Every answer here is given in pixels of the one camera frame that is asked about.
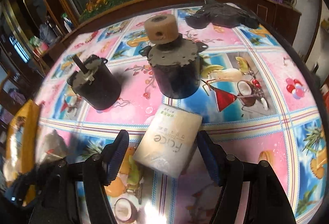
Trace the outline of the yellow cardboard box tray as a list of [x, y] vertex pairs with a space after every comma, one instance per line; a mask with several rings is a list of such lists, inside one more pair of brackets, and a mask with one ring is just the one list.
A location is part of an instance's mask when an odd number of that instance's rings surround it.
[[36, 134], [40, 107], [28, 100], [11, 120], [7, 132], [3, 174], [7, 186], [35, 166]]

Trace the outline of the colourful cartoon tablecloth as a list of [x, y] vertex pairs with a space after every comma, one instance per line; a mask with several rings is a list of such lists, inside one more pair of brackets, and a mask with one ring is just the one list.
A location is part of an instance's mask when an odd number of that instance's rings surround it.
[[[312, 75], [292, 47], [267, 26], [204, 29], [187, 25], [197, 7], [141, 14], [79, 35], [51, 68], [35, 98], [41, 106], [36, 158], [44, 139], [66, 144], [69, 160], [86, 160], [111, 143], [120, 130], [130, 142], [114, 183], [106, 187], [119, 223], [208, 223], [220, 188], [210, 179], [199, 152], [174, 179], [139, 166], [132, 158], [158, 108], [167, 104], [202, 116], [212, 140], [242, 161], [266, 160], [274, 169], [297, 223], [317, 223], [328, 192], [326, 109]], [[155, 15], [174, 15], [183, 38], [207, 45], [201, 82], [185, 99], [160, 92], [139, 51], [150, 44], [143, 25]], [[72, 57], [105, 58], [122, 90], [98, 111], [73, 92]]]

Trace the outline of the black motor with shaft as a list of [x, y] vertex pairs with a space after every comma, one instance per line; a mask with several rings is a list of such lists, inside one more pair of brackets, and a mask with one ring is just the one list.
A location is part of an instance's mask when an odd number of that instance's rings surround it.
[[107, 68], [108, 60], [91, 55], [83, 62], [78, 55], [74, 55], [73, 61], [79, 68], [67, 79], [73, 92], [98, 111], [114, 105], [119, 99], [122, 88]]

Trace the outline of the black motor with tan pulley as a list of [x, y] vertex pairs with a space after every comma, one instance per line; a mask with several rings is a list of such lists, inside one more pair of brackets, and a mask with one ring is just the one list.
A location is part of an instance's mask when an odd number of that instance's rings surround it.
[[208, 49], [203, 42], [183, 38], [172, 14], [156, 15], [144, 22], [149, 41], [139, 51], [147, 58], [158, 87], [171, 99], [185, 99], [200, 85], [200, 55]]

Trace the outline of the grey thermos kettle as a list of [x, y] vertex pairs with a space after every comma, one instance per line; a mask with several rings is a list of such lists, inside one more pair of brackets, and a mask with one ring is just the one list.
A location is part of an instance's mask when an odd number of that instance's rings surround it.
[[48, 45], [54, 44], [57, 39], [57, 35], [48, 23], [40, 24], [40, 40]]

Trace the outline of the black plastic gun-shaped part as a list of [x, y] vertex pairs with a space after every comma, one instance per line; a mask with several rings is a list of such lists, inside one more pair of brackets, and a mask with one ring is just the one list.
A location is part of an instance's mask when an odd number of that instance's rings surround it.
[[204, 0], [204, 5], [195, 14], [186, 16], [185, 22], [194, 29], [204, 29], [210, 23], [225, 28], [241, 24], [252, 29], [259, 27], [259, 20], [253, 13], [217, 0]]

